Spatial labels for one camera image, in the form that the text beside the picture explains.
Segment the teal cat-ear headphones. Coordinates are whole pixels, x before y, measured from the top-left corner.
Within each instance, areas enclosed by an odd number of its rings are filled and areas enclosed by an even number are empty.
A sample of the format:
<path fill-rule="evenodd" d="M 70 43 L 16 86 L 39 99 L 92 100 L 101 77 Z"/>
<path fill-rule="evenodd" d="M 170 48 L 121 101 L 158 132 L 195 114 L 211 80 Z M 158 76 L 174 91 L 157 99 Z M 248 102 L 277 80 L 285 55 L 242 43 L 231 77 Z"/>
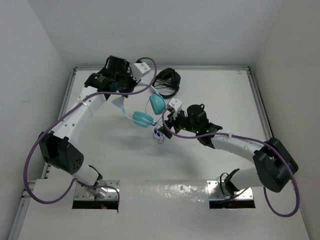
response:
<path fill-rule="evenodd" d="M 155 126 L 166 107 L 164 98 L 153 86 L 136 95 L 116 97 L 111 102 L 129 121 L 143 128 Z"/>

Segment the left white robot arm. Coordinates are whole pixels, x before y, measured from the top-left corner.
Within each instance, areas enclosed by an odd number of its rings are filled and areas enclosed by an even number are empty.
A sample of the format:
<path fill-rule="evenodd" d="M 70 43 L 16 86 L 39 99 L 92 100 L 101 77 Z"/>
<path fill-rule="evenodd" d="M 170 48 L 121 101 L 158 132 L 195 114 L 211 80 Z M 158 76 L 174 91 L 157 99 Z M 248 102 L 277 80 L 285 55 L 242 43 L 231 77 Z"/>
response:
<path fill-rule="evenodd" d="M 128 61 L 110 56 L 107 64 L 92 73 L 67 116 L 40 140 L 39 147 L 46 163 L 63 170 L 85 185 L 93 186 L 99 173 L 85 163 L 76 148 L 78 138 L 94 115 L 110 97 L 110 92 L 131 93 L 141 79 Z"/>

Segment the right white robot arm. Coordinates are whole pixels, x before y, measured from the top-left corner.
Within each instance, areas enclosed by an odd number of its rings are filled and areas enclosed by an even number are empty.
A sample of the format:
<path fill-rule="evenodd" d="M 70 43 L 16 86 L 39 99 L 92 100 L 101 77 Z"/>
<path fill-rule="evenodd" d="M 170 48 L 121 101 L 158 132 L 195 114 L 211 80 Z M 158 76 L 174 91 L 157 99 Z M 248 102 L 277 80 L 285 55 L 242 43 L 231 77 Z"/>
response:
<path fill-rule="evenodd" d="M 272 137 L 260 141 L 224 132 L 222 126 L 209 121 L 203 104 L 193 104 L 183 111 L 172 103 L 166 106 L 165 111 L 169 115 L 162 116 L 160 130 L 169 139 L 172 136 L 183 138 L 179 132 L 187 131 L 203 146 L 232 153 L 254 165 L 255 176 L 238 168 L 227 174 L 223 188 L 230 195 L 247 187 L 264 187 L 279 193 L 299 169 L 279 139 Z"/>

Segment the black headphones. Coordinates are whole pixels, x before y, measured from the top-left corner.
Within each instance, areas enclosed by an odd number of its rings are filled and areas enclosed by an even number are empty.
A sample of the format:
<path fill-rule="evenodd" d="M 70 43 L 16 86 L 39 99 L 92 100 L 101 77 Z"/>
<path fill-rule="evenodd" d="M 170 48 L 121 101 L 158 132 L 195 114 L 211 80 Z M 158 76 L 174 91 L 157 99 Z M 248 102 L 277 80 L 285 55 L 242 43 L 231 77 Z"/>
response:
<path fill-rule="evenodd" d="M 152 83 L 152 86 L 157 89 L 171 89 L 174 90 L 173 93 L 164 95 L 160 93 L 160 96 L 164 99 L 170 99 L 174 97 L 180 90 L 181 76 L 173 69 L 166 68 L 160 71 Z"/>

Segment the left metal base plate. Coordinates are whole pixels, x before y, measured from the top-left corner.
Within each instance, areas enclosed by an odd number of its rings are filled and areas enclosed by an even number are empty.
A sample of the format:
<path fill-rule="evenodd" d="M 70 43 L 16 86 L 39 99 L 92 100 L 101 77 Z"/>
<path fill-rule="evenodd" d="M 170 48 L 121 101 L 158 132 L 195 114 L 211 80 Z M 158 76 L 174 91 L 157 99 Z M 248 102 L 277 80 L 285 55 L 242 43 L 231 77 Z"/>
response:
<path fill-rule="evenodd" d="M 76 184 L 73 209 L 119 210 L 120 180 L 100 180 L 98 188 L 87 188 Z"/>

